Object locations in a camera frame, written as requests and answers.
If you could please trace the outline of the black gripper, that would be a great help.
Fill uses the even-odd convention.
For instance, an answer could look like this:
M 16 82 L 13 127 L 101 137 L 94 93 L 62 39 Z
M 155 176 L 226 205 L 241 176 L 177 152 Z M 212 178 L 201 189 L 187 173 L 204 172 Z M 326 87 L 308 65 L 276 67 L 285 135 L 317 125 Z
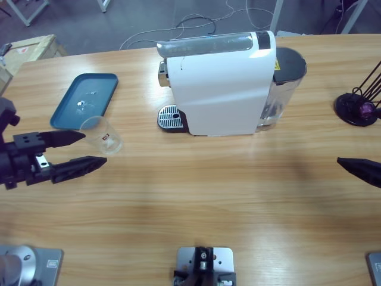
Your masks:
M 85 156 L 51 165 L 43 155 L 46 148 L 68 146 L 85 137 L 85 134 L 73 130 L 14 135 L 14 142 L 1 147 L 1 185 L 9 190 L 20 182 L 26 185 L 45 181 L 57 184 L 99 169 L 107 162 L 105 157 Z

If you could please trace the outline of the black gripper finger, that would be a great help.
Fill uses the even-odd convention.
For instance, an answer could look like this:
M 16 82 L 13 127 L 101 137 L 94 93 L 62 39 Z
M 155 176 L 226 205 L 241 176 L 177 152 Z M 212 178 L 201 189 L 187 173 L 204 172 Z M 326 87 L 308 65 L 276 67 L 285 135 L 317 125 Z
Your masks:
M 337 158 L 347 172 L 368 184 L 380 188 L 380 163 L 363 158 Z

